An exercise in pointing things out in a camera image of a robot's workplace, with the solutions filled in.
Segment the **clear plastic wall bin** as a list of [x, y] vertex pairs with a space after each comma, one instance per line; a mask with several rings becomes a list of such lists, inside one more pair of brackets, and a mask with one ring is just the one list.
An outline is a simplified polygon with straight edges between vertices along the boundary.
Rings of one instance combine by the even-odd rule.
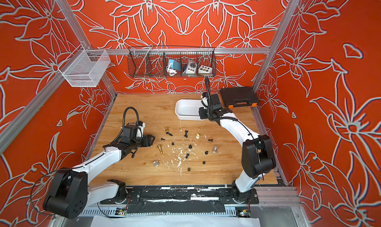
[[59, 71], [71, 87], [94, 88], [100, 83], [110, 62], [106, 50], [97, 50], [95, 54], [79, 50]]

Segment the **white plastic storage box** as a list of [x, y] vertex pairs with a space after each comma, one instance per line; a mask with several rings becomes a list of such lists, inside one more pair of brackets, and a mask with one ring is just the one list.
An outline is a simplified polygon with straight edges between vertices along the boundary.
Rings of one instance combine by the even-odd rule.
[[200, 121], [200, 108], [204, 108], [201, 100], [181, 99], [176, 102], [175, 114], [179, 120]]

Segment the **teal box in basket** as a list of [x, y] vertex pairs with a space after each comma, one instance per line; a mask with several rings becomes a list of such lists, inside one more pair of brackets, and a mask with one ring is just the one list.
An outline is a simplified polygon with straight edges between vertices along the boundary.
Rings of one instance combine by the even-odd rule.
[[174, 59], [169, 59], [167, 68], [169, 70], [181, 71], [181, 64]]

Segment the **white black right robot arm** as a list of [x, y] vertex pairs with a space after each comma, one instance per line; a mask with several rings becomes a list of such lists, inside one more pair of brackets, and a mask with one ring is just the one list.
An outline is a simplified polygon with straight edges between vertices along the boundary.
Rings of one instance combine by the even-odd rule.
[[204, 78], [206, 92], [202, 94], [202, 108], [198, 113], [202, 120], [216, 122], [229, 131], [242, 145], [243, 171], [233, 181], [231, 193], [236, 203], [249, 201], [254, 185], [276, 167], [272, 141], [267, 135], [259, 135], [244, 125], [235, 114], [224, 108], [217, 94], [212, 94], [209, 78]]

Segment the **white dotted cube in basket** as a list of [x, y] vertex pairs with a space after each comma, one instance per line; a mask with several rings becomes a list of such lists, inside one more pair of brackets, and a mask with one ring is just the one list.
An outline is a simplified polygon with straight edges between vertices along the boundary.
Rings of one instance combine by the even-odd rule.
[[212, 68], [211, 67], [208, 67], [208, 66], [205, 66], [205, 65], [201, 65], [199, 68], [198, 68], [198, 74], [212, 74]]

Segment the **black orange tool case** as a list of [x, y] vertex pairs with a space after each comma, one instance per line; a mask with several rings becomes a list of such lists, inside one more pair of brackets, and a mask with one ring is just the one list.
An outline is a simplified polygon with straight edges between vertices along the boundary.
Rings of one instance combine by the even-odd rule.
[[220, 90], [225, 107], [232, 109], [238, 107], [256, 107], [259, 100], [251, 87], [232, 87]]

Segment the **gold chess piece lying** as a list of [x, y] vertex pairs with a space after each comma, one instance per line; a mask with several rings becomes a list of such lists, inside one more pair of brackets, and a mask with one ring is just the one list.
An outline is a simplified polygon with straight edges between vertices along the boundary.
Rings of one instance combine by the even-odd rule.
[[157, 145], [157, 148], [158, 148], [159, 152], [160, 152], [161, 154], [163, 154], [162, 145]]

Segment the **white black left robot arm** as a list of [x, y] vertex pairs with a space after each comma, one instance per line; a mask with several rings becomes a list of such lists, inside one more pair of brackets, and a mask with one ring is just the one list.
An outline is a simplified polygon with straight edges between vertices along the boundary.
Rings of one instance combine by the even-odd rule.
[[122, 128], [117, 137], [104, 145], [103, 152], [72, 168], [61, 168], [52, 172], [53, 180], [43, 202], [43, 209], [55, 215], [74, 219], [93, 204], [106, 200], [110, 203], [129, 205], [132, 195], [126, 190], [125, 182], [108, 179], [103, 184], [91, 185], [99, 174], [127, 156], [135, 157], [139, 148], [151, 147], [155, 137], [144, 134], [145, 123], [138, 111], [128, 107], [124, 112], [133, 111], [134, 123], [122, 120]]

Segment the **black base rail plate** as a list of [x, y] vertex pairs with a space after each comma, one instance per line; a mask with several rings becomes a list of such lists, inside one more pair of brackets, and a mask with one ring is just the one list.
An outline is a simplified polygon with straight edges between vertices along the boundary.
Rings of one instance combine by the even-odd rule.
[[123, 202], [111, 199], [101, 201], [103, 205], [139, 204], [150, 202], [213, 201], [218, 204], [259, 204], [255, 189], [240, 194], [231, 185], [167, 185], [127, 186], [127, 197]]

